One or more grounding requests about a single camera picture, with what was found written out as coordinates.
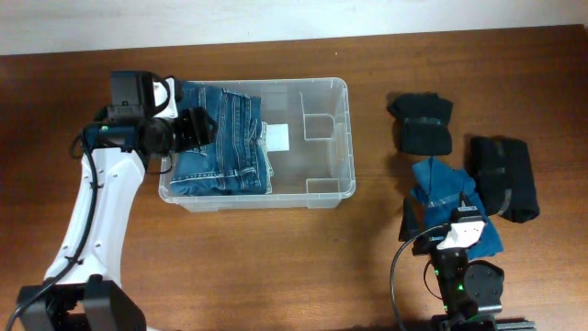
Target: storage box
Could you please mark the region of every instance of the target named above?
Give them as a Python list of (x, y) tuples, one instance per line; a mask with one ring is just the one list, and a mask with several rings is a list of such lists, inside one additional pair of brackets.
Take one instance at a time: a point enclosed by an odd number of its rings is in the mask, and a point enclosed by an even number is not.
[[(172, 171), (159, 180), (159, 195), (165, 202), (189, 211), (334, 208), (353, 195), (356, 174), (345, 81), (315, 78), (196, 83), (261, 97), (262, 120), (288, 125), (289, 150), (267, 153), (274, 169), (271, 194), (178, 196), (170, 190)], [(169, 162), (163, 160), (162, 171)]]

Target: black folded clothing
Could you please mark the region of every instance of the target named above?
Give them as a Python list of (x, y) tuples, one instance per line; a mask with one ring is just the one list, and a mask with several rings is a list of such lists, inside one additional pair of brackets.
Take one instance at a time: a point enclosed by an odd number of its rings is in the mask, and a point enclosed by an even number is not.
[(451, 153), (451, 134), (447, 129), (453, 103), (437, 93), (404, 94), (388, 106), (401, 121), (401, 152), (417, 155)]
[(526, 143), (517, 139), (471, 139), (471, 171), (486, 214), (524, 223), (539, 213)]

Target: wood grain tabletop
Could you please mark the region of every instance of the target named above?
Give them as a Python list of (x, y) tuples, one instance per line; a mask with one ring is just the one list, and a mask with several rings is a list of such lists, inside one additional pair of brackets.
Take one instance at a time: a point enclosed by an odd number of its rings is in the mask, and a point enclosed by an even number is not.
[[(332, 210), (190, 213), (147, 176), (122, 253), (123, 289), (163, 330), (341, 330), (394, 325), (390, 262), (414, 185), (387, 96), (435, 91), (455, 103), (462, 167), (471, 135), (527, 141), (541, 215), (492, 216), (505, 251), (502, 318), (541, 330), (588, 325), (588, 38), (581, 26), (407, 34), (0, 57), (0, 321), (39, 284), (60, 247), (81, 167), (68, 147), (107, 104), (109, 72), (194, 80), (332, 77), (349, 88), (356, 193)], [(158, 164), (152, 162), (150, 170)], [(443, 304), (426, 257), (397, 268), (403, 318)], [(433, 275), (428, 275), (431, 282)]]

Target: white background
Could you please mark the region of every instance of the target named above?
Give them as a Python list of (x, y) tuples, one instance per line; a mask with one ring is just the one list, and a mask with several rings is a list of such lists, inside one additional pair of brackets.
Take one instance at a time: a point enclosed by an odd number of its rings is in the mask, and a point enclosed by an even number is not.
[(0, 54), (588, 23), (588, 0), (0, 0)]

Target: blue cloth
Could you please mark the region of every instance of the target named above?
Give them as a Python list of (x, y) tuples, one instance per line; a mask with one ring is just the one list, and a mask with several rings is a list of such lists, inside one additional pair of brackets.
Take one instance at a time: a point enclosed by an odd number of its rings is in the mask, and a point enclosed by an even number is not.
[(257, 143), (261, 98), (191, 82), (182, 88), (178, 111), (204, 107), (219, 129), (213, 143), (179, 155), (171, 190), (188, 196), (266, 193), (266, 159)]
[(496, 228), (486, 216), (486, 211), (476, 193), (476, 182), (463, 170), (454, 170), (431, 157), (413, 165), (414, 176), (418, 186), (412, 195), (425, 206), (424, 226), (449, 222), (451, 212), (459, 207), (459, 192), (464, 191), (469, 201), (481, 212), (486, 225), (480, 241), (468, 251), (470, 260), (480, 257), (493, 257), (504, 251), (503, 243)]

